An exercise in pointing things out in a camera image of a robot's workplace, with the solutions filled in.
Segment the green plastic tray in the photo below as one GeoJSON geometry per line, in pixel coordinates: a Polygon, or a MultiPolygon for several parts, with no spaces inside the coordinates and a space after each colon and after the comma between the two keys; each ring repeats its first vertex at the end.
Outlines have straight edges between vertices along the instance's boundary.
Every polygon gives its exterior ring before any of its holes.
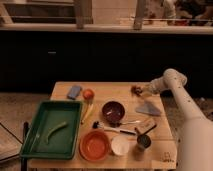
{"type": "Polygon", "coordinates": [[[20,156],[24,158],[72,159],[75,153],[82,103],[44,101],[40,104],[20,156]],[[66,122],[61,129],[51,131],[66,122]]]}

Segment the wooden tabletop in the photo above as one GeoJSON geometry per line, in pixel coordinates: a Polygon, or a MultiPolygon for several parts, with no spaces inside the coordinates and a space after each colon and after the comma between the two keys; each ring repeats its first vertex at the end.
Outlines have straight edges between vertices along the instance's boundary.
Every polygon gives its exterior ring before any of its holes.
{"type": "MultiPolygon", "coordinates": [[[[175,169],[177,150],[175,141],[172,137],[165,110],[159,95],[152,95],[146,98],[160,111],[160,116],[150,116],[135,112],[135,108],[143,105],[144,100],[131,94],[131,86],[138,85],[143,87],[147,83],[131,82],[57,82],[55,84],[51,100],[69,100],[67,93],[73,85],[80,85],[83,89],[90,88],[95,92],[94,108],[92,115],[83,125],[80,125],[78,132],[75,155],[72,160],[42,160],[31,159],[28,161],[30,168],[77,168],[77,169],[175,169]],[[144,153],[139,153],[136,148],[137,136],[126,136],[130,141],[130,150],[125,156],[116,156],[111,152],[107,158],[100,162],[86,161],[79,153],[80,138],[92,129],[94,121],[101,121],[107,125],[102,117],[101,109],[108,101],[118,101],[125,108],[125,116],[122,121],[141,120],[153,118],[157,127],[150,131],[148,135],[152,144],[144,153]]],[[[83,101],[82,94],[76,100],[83,101]]],[[[122,125],[122,128],[134,130],[135,125],[122,125]]],[[[110,139],[118,133],[106,132],[110,139]]]]}

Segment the spoon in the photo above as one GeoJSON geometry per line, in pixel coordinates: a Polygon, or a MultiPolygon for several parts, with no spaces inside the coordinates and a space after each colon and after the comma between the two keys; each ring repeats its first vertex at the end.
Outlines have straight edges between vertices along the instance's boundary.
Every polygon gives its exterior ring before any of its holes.
{"type": "Polygon", "coordinates": [[[133,121],[127,121],[127,122],[110,123],[110,126],[119,127],[121,125],[136,124],[136,123],[140,123],[140,122],[141,122],[140,120],[133,120],[133,121]]]}

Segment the white cup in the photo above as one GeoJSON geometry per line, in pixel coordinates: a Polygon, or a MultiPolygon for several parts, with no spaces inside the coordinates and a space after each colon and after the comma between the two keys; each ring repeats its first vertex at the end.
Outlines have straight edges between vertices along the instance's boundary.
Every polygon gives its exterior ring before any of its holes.
{"type": "Polygon", "coordinates": [[[129,151],[129,146],[130,146],[129,140],[122,135],[113,137],[111,142],[111,149],[114,152],[114,154],[118,156],[123,156],[127,154],[129,151]]]}

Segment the orange plate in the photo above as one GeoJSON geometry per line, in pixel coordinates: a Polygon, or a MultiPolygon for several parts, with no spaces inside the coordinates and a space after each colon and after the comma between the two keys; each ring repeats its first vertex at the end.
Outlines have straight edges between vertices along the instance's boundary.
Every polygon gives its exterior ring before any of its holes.
{"type": "Polygon", "coordinates": [[[81,138],[80,153],[88,161],[100,161],[109,154],[110,140],[101,130],[92,130],[81,138]]]}

